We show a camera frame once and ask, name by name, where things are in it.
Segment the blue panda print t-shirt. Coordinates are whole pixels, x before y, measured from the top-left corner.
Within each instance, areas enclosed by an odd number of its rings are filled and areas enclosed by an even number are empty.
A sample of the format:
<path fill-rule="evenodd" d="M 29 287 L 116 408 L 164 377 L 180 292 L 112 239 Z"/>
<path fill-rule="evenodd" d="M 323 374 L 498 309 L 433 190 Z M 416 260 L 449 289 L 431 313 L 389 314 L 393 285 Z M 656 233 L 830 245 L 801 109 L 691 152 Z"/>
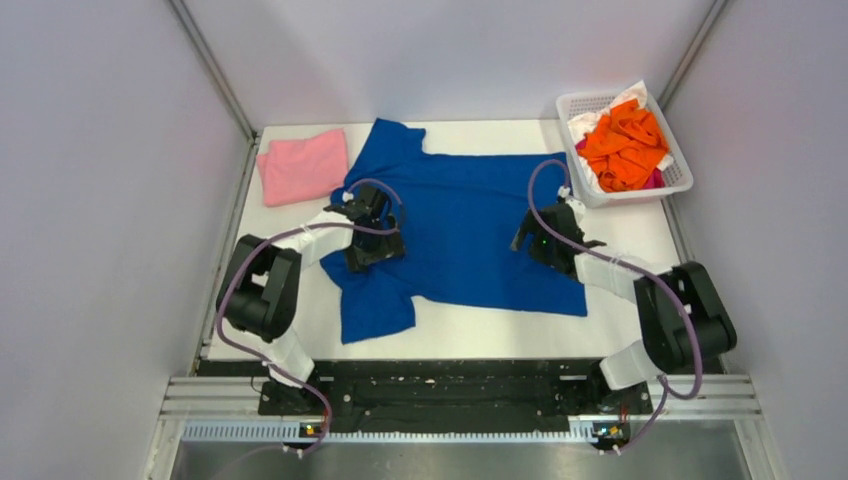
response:
<path fill-rule="evenodd" d="M 471 307 L 584 317 L 584 287 L 513 251 L 530 204 L 555 203 L 566 156 L 448 155 L 424 150 L 426 132 L 376 120 L 353 167 L 351 185 L 382 181 L 406 210 L 406 254 L 351 272 L 342 253 L 322 260 L 341 290 L 345 344 L 393 335 L 416 323 L 413 298 Z"/>

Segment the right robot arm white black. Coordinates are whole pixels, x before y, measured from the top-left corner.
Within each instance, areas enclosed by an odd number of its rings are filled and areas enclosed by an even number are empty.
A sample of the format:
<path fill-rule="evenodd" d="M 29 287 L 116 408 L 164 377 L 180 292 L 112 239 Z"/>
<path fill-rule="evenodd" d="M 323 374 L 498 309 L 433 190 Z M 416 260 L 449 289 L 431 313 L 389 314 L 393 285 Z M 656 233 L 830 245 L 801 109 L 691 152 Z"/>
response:
<path fill-rule="evenodd" d="M 588 376 L 586 397 L 600 412 L 614 411 L 627 388 L 653 378 L 669 395 L 693 399 L 705 361 L 736 346 L 732 321 L 702 264 L 658 273 L 638 257 L 616 256 L 605 243 L 585 239 L 574 202 L 529 207 L 511 248 L 636 307 L 640 339 L 596 362 Z"/>

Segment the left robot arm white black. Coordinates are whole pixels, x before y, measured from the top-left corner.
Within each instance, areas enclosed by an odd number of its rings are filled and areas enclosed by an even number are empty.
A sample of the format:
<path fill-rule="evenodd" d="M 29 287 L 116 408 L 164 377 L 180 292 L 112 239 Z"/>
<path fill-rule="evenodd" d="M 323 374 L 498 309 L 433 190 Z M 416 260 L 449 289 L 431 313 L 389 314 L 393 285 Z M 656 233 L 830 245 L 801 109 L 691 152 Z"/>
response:
<path fill-rule="evenodd" d="M 303 271 L 336 253 L 349 272 L 405 256 L 400 196 L 376 179 L 355 182 L 342 200 L 291 230 L 239 238 L 216 298 L 215 330 L 226 344 L 259 359 L 284 385 L 283 401 L 297 413 L 319 404 L 315 363 L 292 324 Z"/>

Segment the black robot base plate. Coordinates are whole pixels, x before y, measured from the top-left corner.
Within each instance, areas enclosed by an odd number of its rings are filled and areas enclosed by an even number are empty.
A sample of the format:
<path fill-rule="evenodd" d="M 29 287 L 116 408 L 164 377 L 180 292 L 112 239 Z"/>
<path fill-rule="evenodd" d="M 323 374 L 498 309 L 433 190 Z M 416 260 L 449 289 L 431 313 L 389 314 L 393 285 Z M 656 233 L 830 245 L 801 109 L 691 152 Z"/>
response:
<path fill-rule="evenodd" d="M 646 383 L 614 392 L 595 358 L 320 360 L 307 388 L 273 380 L 258 361 L 201 361 L 201 377 L 262 381 L 262 416 L 323 417 L 304 427 L 332 434 L 564 433 L 579 415 L 651 415 Z"/>

